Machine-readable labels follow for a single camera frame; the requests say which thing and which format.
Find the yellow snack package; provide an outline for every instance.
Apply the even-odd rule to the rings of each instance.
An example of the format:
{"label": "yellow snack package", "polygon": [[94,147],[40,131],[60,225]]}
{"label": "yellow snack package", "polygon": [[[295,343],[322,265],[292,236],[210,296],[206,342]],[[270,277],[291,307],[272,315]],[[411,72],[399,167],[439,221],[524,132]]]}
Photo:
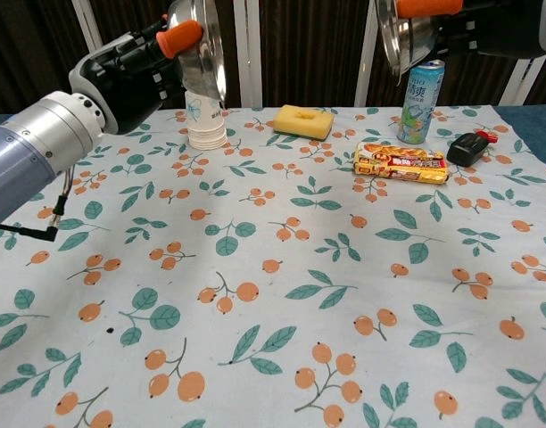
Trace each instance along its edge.
{"label": "yellow snack package", "polygon": [[442,185],[450,177],[441,152],[365,143],[356,147],[354,172],[432,185]]}

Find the tablecloth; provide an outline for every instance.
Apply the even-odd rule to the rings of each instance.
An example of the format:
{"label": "tablecloth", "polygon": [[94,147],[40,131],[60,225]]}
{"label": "tablecloth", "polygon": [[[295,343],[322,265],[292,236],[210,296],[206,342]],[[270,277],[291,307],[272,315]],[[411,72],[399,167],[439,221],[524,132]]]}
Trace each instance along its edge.
{"label": "tablecloth", "polygon": [[[0,232],[0,426],[546,426],[546,165],[497,134],[434,186],[351,172],[400,109],[328,109],[324,142],[183,111],[79,162],[56,243]],[[9,222],[44,228],[61,183]]]}

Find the table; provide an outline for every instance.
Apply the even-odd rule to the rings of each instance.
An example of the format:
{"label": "table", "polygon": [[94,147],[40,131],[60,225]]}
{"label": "table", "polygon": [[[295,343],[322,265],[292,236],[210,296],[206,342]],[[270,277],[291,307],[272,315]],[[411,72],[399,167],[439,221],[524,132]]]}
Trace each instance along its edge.
{"label": "table", "polygon": [[330,110],[320,143],[229,111],[213,152],[159,111],[79,163],[56,243],[0,234],[0,426],[546,426],[546,165],[442,107],[424,147],[499,136],[473,168],[355,177],[400,109]]}

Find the yellow sponge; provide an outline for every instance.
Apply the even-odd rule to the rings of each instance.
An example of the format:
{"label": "yellow sponge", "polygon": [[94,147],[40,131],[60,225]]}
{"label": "yellow sponge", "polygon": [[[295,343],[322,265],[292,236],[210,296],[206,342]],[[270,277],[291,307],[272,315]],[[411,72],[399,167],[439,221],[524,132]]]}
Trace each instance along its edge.
{"label": "yellow sponge", "polygon": [[273,119],[273,129],[284,134],[324,140],[333,126],[334,118],[327,111],[284,105]]}

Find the metal bowl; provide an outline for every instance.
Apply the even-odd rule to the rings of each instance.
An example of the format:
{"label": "metal bowl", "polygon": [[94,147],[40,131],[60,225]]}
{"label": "metal bowl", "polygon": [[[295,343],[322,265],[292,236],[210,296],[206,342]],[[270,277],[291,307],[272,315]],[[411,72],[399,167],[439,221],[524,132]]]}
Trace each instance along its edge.
{"label": "metal bowl", "polygon": [[173,2],[168,9],[168,28],[188,20],[197,21],[203,27],[203,36],[198,44],[178,55],[182,85],[194,94],[225,102],[226,71],[214,0]]}
{"label": "metal bowl", "polygon": [[429,17],[399,19],[395,0],[377,0],[376,13],[386,57],[399,85],[401,75],[432,52],[438,31]]}

